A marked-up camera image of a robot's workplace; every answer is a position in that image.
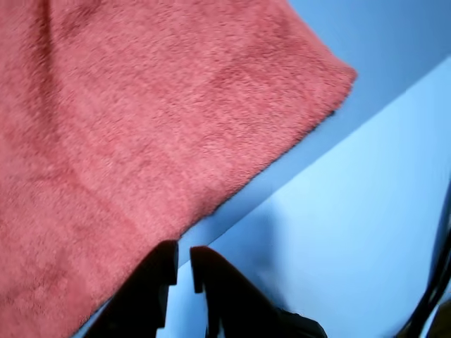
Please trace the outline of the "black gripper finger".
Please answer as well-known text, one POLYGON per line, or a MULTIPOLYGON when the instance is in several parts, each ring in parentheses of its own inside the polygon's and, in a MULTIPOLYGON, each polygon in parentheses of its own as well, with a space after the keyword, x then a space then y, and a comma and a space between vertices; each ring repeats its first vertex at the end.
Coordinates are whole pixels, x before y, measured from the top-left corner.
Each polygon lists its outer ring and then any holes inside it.
POLYGON ((87 337, 155 337, 166 321, 168 289, 177 283, 178 243, 165 240, 134 269, 87 337))
POLYGON ((194 292, 204 292, 206 337, 282 337, 271 302, 222 255, 207 246, 190 249, 194 292))

